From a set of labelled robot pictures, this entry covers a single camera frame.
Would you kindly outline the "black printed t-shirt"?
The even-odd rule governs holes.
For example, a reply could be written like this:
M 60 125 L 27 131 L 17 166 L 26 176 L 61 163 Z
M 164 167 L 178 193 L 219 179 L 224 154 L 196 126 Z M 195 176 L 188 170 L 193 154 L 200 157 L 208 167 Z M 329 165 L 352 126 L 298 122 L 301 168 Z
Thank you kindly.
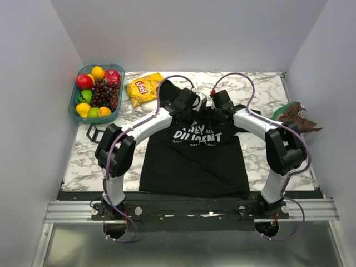
M 189 197 L 237 197 L 250 193 L 238 129 L 219 124 L 210 106 L 194 120 L 149 137 L 139 191 Z

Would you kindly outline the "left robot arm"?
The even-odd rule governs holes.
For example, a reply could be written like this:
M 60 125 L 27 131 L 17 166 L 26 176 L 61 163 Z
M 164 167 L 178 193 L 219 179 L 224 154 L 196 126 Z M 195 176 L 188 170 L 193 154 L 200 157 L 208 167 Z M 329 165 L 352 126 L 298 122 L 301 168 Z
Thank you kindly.
M 153 134 L 187 121 L 206 106 L 206 96 L 185 88 L 173 100 L 157 100 L 157 108 L 148 115 L 121 127 L 110 124 L 104 131 L 95 152 L 103 172 L 104 213 L 112 220 L 126 216 L 123 180 L 133 162 L 135 148 Z

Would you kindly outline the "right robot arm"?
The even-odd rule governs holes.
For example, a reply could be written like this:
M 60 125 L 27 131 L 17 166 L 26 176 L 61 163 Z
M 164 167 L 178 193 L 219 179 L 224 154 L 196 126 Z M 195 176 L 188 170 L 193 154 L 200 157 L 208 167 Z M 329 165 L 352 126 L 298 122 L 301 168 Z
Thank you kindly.
M 217 122 L 229 123 L 265 142 L 266 159 L 270 167 L 265 186 L 257 196 L 256 212 L 270 217 L 281 206 L 283 192 L 290 180 L 290 171 L 298 169 L 306 160 L 306 149 L 299 140 L 293 123 L 280 124 L 248 111 L 244 105 L 234 105 L 227 91 L 211 94 Z

